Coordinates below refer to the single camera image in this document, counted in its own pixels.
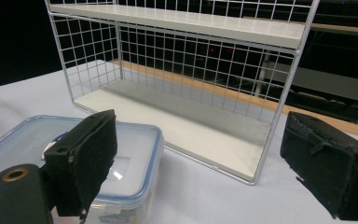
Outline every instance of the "transparent lid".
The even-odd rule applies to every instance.
[[[32,117],[0,139],[0,172],[8,167],[32,163],[41,167],[45,147],[58,135],[70,131],[81,119]],[[132,206],[141,203],[163,149],[159,128],[117,123],[117,155],[97,200]]]

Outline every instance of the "table surface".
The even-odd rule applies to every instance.
[[[63,72],[0,87],[0,137],[35,115],[89,114],[73,106]],[[296,173],[280,157],[285,122],[282,115],[256,186],[166,148],[146,223],[340,223],[296,181]]]

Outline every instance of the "upper shelf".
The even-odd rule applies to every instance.
[[[130,22],[298,49],[304,25],[287,21],[232,18],[184,11],[120,5],[51,5],[52,12]]]

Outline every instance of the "metal rack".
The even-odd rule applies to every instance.
[[[75,105],[255,183],[319,0],[46,3]]]

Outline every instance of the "plastic container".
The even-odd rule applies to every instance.
[[[25,120],[0,139],[0,172],[22,163],[42,166],[42,153],[48,143],[80,121],[50,116]],[[151,125],[118,122],[117,143],[115,162],[91,205],[86,223],[145,221],[163,149],[161,130]],[[54,217],[54,222],[78,223],[78,219]]]

